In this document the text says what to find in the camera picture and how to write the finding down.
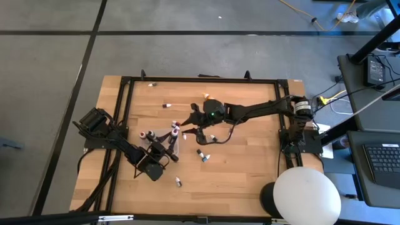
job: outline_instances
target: white bottle cap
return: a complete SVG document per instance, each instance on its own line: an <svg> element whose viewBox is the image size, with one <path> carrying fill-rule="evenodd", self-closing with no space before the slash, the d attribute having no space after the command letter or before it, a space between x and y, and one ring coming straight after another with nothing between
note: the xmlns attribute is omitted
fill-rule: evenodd
<svg viewBox="0 0 400 225"><path fill-rule="evenodd" d="M146 133L145 132L140 132L139 133L139 137L141 138L141 139L145 139L146 138Z"/></svg>
<svg viewBox="0 0 400 225"><path fill-rule="evenodd" d="M171 131L171 136L176 137L178 135L178 130L177 129L172 129Z"/></svg>

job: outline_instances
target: keyboard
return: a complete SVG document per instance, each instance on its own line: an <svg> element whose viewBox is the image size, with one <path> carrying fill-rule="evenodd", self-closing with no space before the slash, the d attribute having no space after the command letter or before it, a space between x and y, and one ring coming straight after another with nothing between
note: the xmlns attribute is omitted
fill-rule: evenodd
<svg viewBox="0 0 400 225"><path fill-rule="evenodd" d="M363 148L374 182L400 189L400 144L365 144Z"/></svg>

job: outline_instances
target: white cable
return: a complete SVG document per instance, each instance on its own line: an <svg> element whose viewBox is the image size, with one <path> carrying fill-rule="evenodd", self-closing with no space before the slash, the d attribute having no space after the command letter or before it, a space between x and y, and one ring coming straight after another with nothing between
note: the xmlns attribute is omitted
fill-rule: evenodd
<svg viewBox="0 0 400 225"><path fill-rule="evenodd" d="M336 97L333 97L333 98L331 98L331 99L329 100L329 102L332 101L332 100L335 100L335 99L337 99L337 98L336 98ZM339 100L340 100L340 101L345 101L345 102L347 102L347 103L350 103L350 101L349 101L349 100L346 100L346 99L339 99ZM333 104L329 104L329 105L331 106L332 111L334 111L334 112L337 113L337 114L353 115L353 113L350 113L350 112L337 112L336 110L334 110Z"/></svg>

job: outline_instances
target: black lamp base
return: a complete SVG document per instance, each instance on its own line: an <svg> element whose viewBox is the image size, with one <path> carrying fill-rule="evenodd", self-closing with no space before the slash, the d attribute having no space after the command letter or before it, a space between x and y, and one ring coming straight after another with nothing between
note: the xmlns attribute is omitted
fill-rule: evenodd
<svg viewBox="0 0 400 225"><path fill-rule="evenodd" d="M275 182L267 183L260 192L260 203L262 208L274 218L282 218L274 202Z"/></svg>

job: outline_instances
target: yellow connector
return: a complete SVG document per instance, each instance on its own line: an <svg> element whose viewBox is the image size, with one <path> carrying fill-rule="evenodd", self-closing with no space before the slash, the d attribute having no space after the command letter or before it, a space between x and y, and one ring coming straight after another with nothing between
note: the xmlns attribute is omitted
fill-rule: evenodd
<svg viewBox="0 0 400 225"><path fill-rule="evenodd" d="M320 102L322 105L326 105L329 101L333 100L334 98L338 97L340 94L342 94L342 93L344 93L344 92L346 92L346 90L340 91L339 93L335 94L335 95L332 96L332 97L322 97L322 96L320 96L320 97L319 97L319 102Z"/></svg>
<svg viewBox="0 0 400 225"><path fill-rule="evenodd" d="M330 99L320 96L319 100L321 100L322 105L325 106L329 102Z"/></svg>

